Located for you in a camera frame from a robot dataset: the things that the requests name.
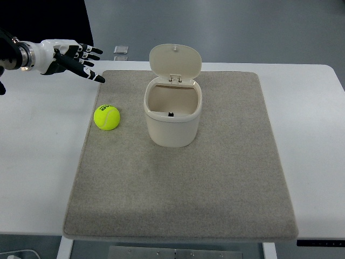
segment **lid hinge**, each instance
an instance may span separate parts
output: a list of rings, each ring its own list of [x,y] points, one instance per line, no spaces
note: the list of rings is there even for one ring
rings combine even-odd
[[[179,83],[182,83],[181,75],[180,74],[170,74],[169,82],[178,80]]]

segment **trash bin lid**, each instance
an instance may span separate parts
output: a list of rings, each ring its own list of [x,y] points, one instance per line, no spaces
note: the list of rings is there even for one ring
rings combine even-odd
[[[160,77],[177,75],[182,79],[193,79],[200,74],[201,64],[200,54],[184,45],[162,44],[150,52],[151,69]]]

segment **tennis ball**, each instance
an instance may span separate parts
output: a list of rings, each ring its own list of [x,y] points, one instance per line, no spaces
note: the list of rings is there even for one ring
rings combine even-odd
[[[104,104],[95,110],[93,120],[101,130],[110,131],[120,123],[120,112],[114,106]]]

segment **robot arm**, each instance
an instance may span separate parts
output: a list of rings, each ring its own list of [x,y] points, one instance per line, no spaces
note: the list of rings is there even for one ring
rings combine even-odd
[[[89,59],[99,60],[93,53],[103,52],[67,39],[47,39],[41,43],[23,42],[0,28],[0,76],[5,69],[20,67],[23,71],[38,70],[44,75],[70,70],[81,77],[104,83],[102,76],[86,67],[94,65]],[[0,94],[5,92],[0,82]]]

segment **white trash bin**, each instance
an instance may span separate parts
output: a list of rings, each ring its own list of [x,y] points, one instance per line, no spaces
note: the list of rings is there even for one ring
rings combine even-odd
[[[202,108],[200,54],[188,46],[163,44],[150,52],[158,76],[146,88],[144,110],[152,140],[164,147],[183,147],[196,136]]]

